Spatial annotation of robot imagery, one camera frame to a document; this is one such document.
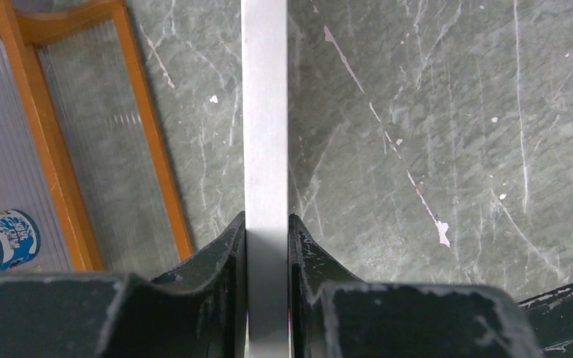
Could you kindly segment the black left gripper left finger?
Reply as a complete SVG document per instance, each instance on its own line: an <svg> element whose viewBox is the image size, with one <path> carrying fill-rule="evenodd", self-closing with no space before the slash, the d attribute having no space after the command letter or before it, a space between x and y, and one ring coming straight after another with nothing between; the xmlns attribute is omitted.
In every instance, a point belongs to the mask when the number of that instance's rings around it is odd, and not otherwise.
<svg viewBox="0 0 573 358"><path fill-rule="evenodd" d="M245 216L179 266L0 274L0 357L242 357Z"/></svg>

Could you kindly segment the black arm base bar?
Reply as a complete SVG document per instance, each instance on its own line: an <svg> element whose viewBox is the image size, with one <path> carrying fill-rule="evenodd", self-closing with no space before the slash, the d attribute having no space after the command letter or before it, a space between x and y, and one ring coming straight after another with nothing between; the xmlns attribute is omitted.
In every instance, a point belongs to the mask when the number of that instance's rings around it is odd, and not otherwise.
<svg viewBox="0 0 573 358"><path fill-rule="evenodd" d="M573 283L519 303L544 357L573 357Z"/></svg>

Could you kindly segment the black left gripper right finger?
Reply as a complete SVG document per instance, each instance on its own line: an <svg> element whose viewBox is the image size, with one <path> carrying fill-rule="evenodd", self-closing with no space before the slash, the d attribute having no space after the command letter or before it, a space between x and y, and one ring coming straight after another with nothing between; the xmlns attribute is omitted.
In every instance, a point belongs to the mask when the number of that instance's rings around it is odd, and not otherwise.
<svg viewBox="0 0 573 358"><path fill-rule="evenodd" d="M289 217L295 357L540 357L524 311L491 286L366 282Z"/></svg>

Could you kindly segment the white picture frame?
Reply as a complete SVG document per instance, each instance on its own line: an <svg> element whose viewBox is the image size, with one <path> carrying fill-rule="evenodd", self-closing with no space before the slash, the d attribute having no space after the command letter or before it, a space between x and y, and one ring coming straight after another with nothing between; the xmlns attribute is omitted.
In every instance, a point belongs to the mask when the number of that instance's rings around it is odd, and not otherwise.
<svg viewBox="0 0 573 358"><path fill-rule="evenodd" d="M288 357L288 28L286 1L241 3L249 347Z"/></svg>

